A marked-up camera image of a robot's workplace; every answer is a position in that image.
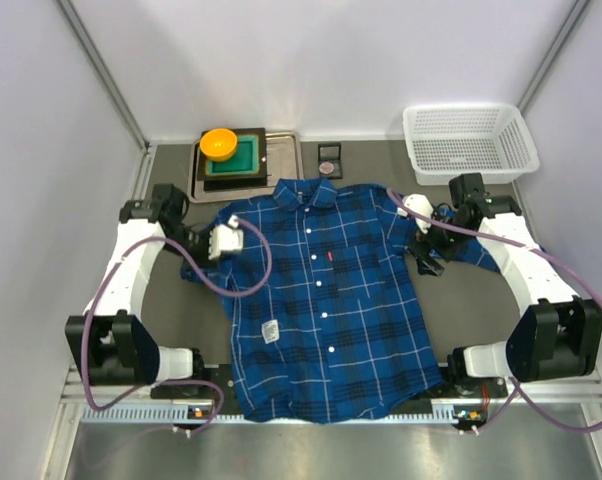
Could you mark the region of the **orange bowl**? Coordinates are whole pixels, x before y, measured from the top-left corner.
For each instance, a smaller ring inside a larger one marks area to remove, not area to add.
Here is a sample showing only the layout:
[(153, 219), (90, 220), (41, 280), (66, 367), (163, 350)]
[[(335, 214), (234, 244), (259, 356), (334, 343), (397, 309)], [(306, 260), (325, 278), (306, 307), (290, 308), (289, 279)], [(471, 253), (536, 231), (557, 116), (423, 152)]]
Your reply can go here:
[(225, 162), (237, 151), (238, 136), (230, 129), (206, 131), (199, 142), (201, 153), (213, 162)]

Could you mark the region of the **green foam tray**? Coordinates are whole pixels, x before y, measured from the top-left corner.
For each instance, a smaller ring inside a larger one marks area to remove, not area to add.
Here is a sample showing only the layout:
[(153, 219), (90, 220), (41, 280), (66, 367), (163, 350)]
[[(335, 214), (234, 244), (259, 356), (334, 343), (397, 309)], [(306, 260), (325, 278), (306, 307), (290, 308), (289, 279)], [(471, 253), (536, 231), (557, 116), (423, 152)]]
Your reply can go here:
[(204, 181), (238, 181), (267, 176), (265, 130), (206, 131), (199, 142), (198, 171)]

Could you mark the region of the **white plastic basket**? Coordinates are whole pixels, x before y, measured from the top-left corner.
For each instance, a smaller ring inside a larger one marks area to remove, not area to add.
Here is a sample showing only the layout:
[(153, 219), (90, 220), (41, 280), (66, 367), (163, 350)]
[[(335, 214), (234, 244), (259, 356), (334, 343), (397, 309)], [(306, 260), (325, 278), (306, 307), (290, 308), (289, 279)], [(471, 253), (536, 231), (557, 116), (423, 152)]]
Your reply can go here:
[(408, 157), (418, 184), (445, 185), (480, 173), (488, 185), (509, 184), (540, 167), (520, 110), (505, 103), (418, 105), (403, 111)]

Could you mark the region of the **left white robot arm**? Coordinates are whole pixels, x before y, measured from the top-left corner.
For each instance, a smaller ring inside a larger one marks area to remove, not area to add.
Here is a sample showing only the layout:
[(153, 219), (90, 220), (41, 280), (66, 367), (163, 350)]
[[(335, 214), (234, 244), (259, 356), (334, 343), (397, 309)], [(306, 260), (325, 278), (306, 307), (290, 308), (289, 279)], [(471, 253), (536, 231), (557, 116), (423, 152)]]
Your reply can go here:
[(117, 239), (106, 268), (105, 286), (72, 315), (65, 336), (84, 384), (145, 386), (191, 379), (203, 368), (194, 348), (159, 346), (141, 322), (141, 310), (154, 263), (163, 250), (180, 248), (200, 268), (209, 258), (211, 230), (195, 231), (183, 222), (187, 195), (172, 184), (157, 184), (148, 200), (128, 200), (119, 212)]

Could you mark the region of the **black square tray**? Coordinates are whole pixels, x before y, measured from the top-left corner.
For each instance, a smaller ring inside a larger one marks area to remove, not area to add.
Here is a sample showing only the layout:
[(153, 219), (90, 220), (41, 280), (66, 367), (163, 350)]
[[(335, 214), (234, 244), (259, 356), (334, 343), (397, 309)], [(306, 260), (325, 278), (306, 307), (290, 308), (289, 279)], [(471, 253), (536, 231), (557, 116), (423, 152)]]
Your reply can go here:
[(268, 181), (266, 131), (264, 128), (232, 129), (238, 136), (236, 153), (225, 162), (205, 157), (195, 143), (192, 172), (206, 192), (265, 187)]

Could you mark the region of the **blue plaid shirt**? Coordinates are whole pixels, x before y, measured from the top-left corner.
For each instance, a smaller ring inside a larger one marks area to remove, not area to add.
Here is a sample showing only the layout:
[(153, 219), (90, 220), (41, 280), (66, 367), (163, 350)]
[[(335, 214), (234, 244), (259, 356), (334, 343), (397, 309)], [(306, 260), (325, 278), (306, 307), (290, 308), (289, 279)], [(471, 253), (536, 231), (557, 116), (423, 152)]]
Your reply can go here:
[(385, 187), (282, 180), (214, 221), (232, 217), (251, 224), (243, 250), (207, 276), (246, 419), (378, 419), (442, 383), (405, 262), (417, 225)]

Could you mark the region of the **silver metal tray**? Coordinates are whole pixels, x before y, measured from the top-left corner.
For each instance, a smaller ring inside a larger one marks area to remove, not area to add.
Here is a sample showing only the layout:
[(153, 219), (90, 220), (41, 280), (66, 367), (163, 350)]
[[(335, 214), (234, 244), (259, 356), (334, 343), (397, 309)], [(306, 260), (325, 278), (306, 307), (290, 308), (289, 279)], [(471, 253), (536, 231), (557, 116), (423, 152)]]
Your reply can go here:
[(190, 154), (187, 194), (189, 200), (195, 204), (229, 202), (259, 195), (268, 195), (274, 192), (275, 186), (280, 179), (304, 178), (300, 143), (294, 132), (266, 133), (268, 181), (265, 187), (215, 192), (204, 191), (203, 182), (197, 181), (195, 174), (192, 172), (194, 150), (195, 144), (192, 146)]

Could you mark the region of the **round brooch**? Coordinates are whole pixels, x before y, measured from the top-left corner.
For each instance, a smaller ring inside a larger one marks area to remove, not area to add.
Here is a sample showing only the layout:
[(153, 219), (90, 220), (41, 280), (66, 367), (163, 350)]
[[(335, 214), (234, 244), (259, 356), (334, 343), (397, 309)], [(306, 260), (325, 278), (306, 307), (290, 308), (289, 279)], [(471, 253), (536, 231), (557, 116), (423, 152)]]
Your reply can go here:
[(335, 164), (330, 161), (323, 161), (319, 164), (319, 172), (322, 175), (331, 175), (335, 171)]

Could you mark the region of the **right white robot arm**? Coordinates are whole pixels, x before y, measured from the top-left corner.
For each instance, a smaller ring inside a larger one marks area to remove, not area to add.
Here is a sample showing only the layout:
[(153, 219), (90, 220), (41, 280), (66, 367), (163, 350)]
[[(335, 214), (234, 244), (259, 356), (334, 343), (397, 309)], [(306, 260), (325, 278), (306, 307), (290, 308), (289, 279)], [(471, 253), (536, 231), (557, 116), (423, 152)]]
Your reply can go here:
[(507, 340), (458, 347), (448, 357), (460, 377), (513, 377), (534, 382), (586, 376), (594, 370), (602, 333), (602, 308), (583, 299), (556, 273), (556, 262), (532, 238), (519, 205), (493, 196), (478, 173), (450, 180), (452, 210), (426, 196), (401, 200), (398, 213), (415, 219), (408, 246), (420, 272), (439, 276), (471, 240), (478, 240), (510, 288), (520, 319)]

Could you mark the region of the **small black brooch box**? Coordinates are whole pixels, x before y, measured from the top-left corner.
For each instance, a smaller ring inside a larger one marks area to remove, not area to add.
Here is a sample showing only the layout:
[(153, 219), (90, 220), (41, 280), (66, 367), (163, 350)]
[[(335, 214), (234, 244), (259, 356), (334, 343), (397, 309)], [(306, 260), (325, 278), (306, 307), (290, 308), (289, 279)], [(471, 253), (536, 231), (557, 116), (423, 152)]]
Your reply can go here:
[(332, 143), (319, 143), (317, 146), (317, 157), (318, 157), (318, 172), (319, 164), (323, 161), (330, 161), (335, 164), (335, 171), (331, 175), (322, 175), (322, 177), (328, 179), (342, 179), (343, 178), (343, 166), (342, 166), (342, 144), (340, 142)]

